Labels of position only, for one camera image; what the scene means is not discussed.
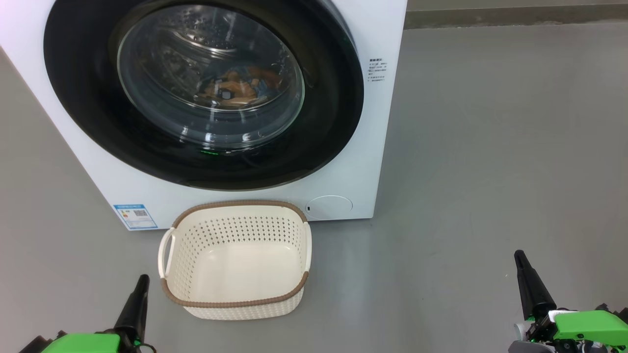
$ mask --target white laundry basket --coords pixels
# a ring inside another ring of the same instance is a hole
[[[161,240],[158,266],[166,296],[192,315],[250,320],[294,310],[310,261],[303,212],[287,202],[253,200],[182,213]]]

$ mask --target basket handle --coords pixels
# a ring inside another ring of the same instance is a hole
[[[172,253],[175,251],[175,236],[172,234],[175,231],[175,228],[170,228],[166,231],[166,234],[161,238],[161,243],[159,244],[159,258],[157,259],[157,266],[159,269],[159,277],[166,278],[168,276],[168,272],[170,272],[170,263],[172,262]],[[166,244],[168,240],[172,238],[172,242],[170,243],[170,253],[168,254],[168,263],[166,264],[166,269],[163,268],[163,256],[166,252]]]
[[[312,263],[312,230],[308,222],[303,223],[305,225],[305,239],[308,246],[308,255],[305,258],[305,271],[310,272],[310,265]]]

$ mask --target concrete floor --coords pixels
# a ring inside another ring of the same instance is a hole
[[[404,34],[376,216],[313,224],[301,305],[197,319],[0,57],[0,342],[111,327],[153,279],[160,352],[505,352],[524,249],[559,306],[628,305],[628,24]]]

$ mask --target washing machine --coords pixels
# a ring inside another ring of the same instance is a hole
[[[129,230],[373,216],[406,0],[2,0],[0,45]]]

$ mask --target energy label sticker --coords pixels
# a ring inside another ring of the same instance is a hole
[[[157,224],[144,205],[114,205],[114,208],[129,229],[157,228]]]

